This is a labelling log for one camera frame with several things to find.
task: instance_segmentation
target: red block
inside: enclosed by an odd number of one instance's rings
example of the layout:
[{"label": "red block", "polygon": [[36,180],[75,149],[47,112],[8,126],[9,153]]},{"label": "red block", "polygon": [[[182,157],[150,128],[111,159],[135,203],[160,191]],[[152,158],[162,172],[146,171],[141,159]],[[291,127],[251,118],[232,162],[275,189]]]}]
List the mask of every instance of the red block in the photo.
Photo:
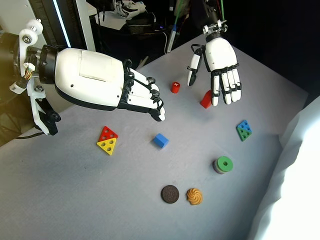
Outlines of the red block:
[{"label": "red block", "polygon": [[202,101],[200,102],[200,104],[202,105],[202,107],[207,109],[212,105],[211,100],[212,100],[212,95],[211,95],[211,90],[209,90],[204,95],[204,97],[203,97]]},{"label": "red block", "polygon": [[177,94],[179,92],[179,89],[180,89],[180,83],[178,83],[177,81],[174,81],[172,83],[171,92],[173,92],[174,94]]},{"label": "red block", "polygon": [[104,126],[98,142],[113,138],[117,139],[118,135],[107,126]]}]

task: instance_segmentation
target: red wire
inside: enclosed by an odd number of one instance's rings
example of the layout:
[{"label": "red wire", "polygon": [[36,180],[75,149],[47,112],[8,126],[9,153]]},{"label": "red wire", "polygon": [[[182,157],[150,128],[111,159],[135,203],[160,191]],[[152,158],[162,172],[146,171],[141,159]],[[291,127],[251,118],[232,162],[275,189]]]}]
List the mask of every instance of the red wire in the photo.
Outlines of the red wire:
[{"label": "red wire", "polygon": [[221,10],[220,10],[220,4],[219,4],[219,0],[216,0],[216,3],[217,3],[217,5],[218,5],[218,8],[219,8],[219,13],[220,13],[220,18],[221,18],[222,16],[221,16]]}]

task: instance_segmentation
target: green spool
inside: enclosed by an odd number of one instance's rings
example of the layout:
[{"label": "green spool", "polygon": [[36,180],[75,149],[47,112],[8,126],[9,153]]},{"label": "green spool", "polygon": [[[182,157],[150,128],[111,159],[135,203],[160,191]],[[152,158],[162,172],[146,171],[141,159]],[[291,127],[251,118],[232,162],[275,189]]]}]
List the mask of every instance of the green spool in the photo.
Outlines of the green spool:
[{"label": "green spool", "polygon": [[221,172],[227,173],[234,168],[234,164],[230,158],[221,156],[216,160],[216,166]]}]

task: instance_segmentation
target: light strip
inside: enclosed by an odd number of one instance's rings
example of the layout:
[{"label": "light strip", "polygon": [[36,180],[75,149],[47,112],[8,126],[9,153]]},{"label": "light strip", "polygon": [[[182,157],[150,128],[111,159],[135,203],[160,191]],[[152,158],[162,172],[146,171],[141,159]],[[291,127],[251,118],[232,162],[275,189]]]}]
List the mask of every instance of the light strip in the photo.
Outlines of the light strip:
[{"label": "light strip", "polygon": [[54,7],[55,7],[56,14],[58,14],[59,22],[60,22],[60,25],[61,25],[61,28],[62,28],[62,31],[63,31],[64,38],[66,40],[66,44],[68,45],[69,48],[71,48],[71,45],[70,45],[70,42],[69,42],[69,38],[68,38],[68,35],[67,35],[67,31],[66,31],[66,28],[65,28],[65,25],[64,25],[64,21],[62,20],[61,13],[59,11],[57,0],[53,0],[53,4],[54,4]]}]

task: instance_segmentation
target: blue block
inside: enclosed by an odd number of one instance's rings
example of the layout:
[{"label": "blue block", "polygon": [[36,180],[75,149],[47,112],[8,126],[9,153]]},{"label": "blue block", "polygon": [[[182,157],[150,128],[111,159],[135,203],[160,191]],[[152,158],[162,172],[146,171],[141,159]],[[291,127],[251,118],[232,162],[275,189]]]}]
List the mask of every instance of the blue block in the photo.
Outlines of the blue block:
[{"label": "blue block", "polygon": [[169,140],[168,140],[165,136],[163,136],[161,133],[157,134],[157,135],[155,136],[155,138],[153,139],[153,141],[154,141],[154,143],[157,144],[160,148],[164,148],[164,147],[168,144],[168,142],[169,142]]},{"label": "blue block", "polygon": [[247,120],[244,120],[243,122],[241,122],[237,128],[243,129],[248,131],[249,133],[252,133],[251,127],[249,125],[249,123],[247,122]]}]

